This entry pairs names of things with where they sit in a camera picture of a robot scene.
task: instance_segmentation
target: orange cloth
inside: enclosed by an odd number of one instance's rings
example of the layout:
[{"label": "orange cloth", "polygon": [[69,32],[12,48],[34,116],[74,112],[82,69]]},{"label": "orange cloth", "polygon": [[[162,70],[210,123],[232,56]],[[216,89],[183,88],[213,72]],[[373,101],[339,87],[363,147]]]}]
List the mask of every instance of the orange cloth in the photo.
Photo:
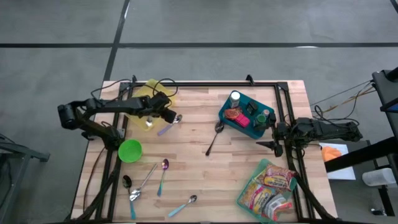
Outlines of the orange cloth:
[{"label": "orange cloth", "polygon": [[322,148],[323,161],[327,162],[341,156],[341,152],[333,147],[325,146]]}]

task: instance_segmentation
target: food package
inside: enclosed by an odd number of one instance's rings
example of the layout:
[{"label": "food package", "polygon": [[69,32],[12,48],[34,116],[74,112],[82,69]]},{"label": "food package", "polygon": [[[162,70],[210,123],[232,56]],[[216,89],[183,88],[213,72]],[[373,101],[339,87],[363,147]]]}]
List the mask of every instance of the food package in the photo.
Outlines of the food package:
[{"label": "food package", "polygon": [[241,205],[245,205],[255,214],[265,216],[264,208],[269,199],[275,194],[275,190],[251,180],[246,187],[242,197],[239,199]]},{"label": "food package", "polygon": [[279,212],[284,212],[293,207],[292,202],[288,202],[283,195],[278,194],[272,197],[264,208],[263,213],[273,221],[277,221]]},{"label": "food package", "polygon": [[230,120],[235,120],[239,115],[241,115],[242,112],[242,107],[237,107],[237,108],[232,108],[232,109],[227,109],[224,110],[224,115],[226,119]]},{"label": "food package", "polygon": [[260,184],[277,188],[280,190],[279,192],[283,192],[286,190],[290,191],[290,181],[293,176],[294,172],[291,170],[268,164],[267,168],[255,180]]}]

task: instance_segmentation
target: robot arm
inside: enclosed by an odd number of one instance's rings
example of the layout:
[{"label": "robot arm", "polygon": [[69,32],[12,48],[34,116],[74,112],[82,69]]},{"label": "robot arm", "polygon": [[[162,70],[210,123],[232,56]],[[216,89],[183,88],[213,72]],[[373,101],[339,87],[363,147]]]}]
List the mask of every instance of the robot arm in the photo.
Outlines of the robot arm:
[{"label": "robot arm", "polygon": [[174,121],[176,112],[165,107],[169,98],[163,92],[158,92],[154,97],[140,96],[126,100],[97,100],[94,98],[85,101],[73,101],[58,106],[58,114],[63,128],[74,130],[82,129],[83,137],[90,140],[90,136],[98,136],[104,141],[108,150],[118,150],[123,141],[118,131],[112,126],[103,126],[92,120],[90,117],[96,113],[127,113],[138,116],[161,117],[166,122]]}]

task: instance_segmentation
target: concrete floor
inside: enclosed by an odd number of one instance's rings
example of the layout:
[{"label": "concrete floor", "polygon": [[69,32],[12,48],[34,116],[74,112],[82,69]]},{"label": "concrete floor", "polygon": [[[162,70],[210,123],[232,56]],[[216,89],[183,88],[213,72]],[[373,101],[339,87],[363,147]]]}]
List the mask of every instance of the concrete floor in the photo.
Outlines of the concrete floor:
[{"label": "concrete floor", "polygon": [[[0,1],[0,43],[111,43],[124,0]],[[388,0],[132,0],[121,42],[396,42],[398,13]],[[56,107],[90,97],[111,49],[0,49],[0,133],[51,153],[32,161],[10,223],[62,221],[69,213],[86,140],[61,128]],[[111,80],[305,80],[310,102],[398,66],[398,48],[119,49]],[[341,103],[355,91],[321,103]],[[392,135],[376,93],[361,97],[352,118],[364,139]],[[346,116],[352,104],[330,113]],[[335,198],[347,189],[333,187]],[[364,201],[336,200],[341,212]],[[388,223],[382,217],[372,220]]]}]

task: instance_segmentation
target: green cup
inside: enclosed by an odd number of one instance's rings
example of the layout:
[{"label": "green cup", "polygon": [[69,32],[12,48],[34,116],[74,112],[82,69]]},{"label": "green cup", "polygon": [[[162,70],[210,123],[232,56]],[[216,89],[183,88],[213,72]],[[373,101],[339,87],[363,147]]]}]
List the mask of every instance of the green cup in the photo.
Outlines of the green cup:
[{"label": "green cup", "polygon": [[141,143],[134,139],[125,140],[119,146],[118,155],[123,162],[131,163],[138,161],[142,156]]}]

